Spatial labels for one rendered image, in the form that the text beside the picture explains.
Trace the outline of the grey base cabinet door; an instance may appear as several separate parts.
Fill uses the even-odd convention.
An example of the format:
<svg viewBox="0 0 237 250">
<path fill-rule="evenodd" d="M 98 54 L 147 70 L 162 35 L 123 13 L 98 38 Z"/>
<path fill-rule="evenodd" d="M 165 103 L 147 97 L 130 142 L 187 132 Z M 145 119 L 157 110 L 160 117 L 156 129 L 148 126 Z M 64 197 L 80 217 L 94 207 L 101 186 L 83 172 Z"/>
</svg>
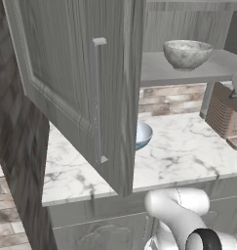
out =
<svg viewBox="0 0 237 250">
<path fill-rule="evenodd" d="M 54 230 L 58 250 L 143 250 L 153 220 L 146 213 Z"/>
</svg>

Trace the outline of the grey marble bowl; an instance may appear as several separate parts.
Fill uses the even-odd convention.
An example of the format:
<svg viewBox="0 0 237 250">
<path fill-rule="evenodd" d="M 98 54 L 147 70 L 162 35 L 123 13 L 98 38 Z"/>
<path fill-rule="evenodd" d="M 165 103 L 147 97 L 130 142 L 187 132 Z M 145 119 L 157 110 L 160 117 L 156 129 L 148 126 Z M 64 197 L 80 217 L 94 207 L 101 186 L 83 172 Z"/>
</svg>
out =
<svg viewBox="0 0 237 250">
<path fill-rule="evenodd" d="M 163 44 L 167 62 L 176 70 L 192 71 L 211 55 L 213 46 L 194 40 L 171 40 Z"/>
</svg>

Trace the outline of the grey wood cabinet door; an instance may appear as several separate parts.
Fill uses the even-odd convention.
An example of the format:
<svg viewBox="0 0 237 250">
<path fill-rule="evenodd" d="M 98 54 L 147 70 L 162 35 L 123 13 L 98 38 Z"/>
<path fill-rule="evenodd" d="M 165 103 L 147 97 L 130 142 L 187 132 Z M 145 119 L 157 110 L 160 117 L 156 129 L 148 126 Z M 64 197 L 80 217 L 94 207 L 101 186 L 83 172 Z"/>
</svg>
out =
<svg viewBox="0 0 237 250">
<path fill-rule="evenodd" d="M 145 0 L 3 0 L 25 95 L 117 194 L 133 191 Z M 99 48 L 95 161 L 90 43 Z"/>
</svg>

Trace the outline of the blue bowl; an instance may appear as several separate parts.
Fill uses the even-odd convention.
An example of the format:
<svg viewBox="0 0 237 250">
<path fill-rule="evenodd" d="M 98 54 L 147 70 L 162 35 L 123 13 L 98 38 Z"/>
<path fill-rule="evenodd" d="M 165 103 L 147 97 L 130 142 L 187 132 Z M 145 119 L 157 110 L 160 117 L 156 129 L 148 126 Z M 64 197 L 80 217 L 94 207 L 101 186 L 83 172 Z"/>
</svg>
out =
<svg viewBox="0 0 237 250">
<path fill-rule="evenodd" d="M 150 142 L 152 135 L 153 135 L 152 128 L 148 124 L 142 121 L 138 121 L 136 150 L 145 147 Z"/>
</svg>

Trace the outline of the grey drawer front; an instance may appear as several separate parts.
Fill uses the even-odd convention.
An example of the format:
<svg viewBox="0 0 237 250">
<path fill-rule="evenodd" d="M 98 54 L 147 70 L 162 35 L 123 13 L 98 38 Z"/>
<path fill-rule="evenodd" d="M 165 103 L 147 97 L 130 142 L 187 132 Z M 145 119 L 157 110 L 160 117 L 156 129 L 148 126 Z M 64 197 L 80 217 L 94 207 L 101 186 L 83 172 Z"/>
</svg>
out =
<svg viewBox="0 0 237 250">
<path fill-rule="evenodd" d="M 109 196 L 54 205 L 49 208 L 54 228 L 144 212 L 145 191 L 125 198 Z"/>
</svg>

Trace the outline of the brown slatted crate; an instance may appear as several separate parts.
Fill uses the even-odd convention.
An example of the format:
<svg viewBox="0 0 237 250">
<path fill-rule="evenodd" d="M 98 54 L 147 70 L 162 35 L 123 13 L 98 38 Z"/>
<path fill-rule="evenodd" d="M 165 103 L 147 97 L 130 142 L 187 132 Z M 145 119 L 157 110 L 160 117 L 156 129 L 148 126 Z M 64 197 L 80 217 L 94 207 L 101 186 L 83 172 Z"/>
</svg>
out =
<svg viewBox="0 0 237 250">
<path fill-rule="evenodd" d="M 237 98 L 230 98 L 231 93 L 222 83 L 215 84 L 205 121 L 237 150 Z"/>
</svg>

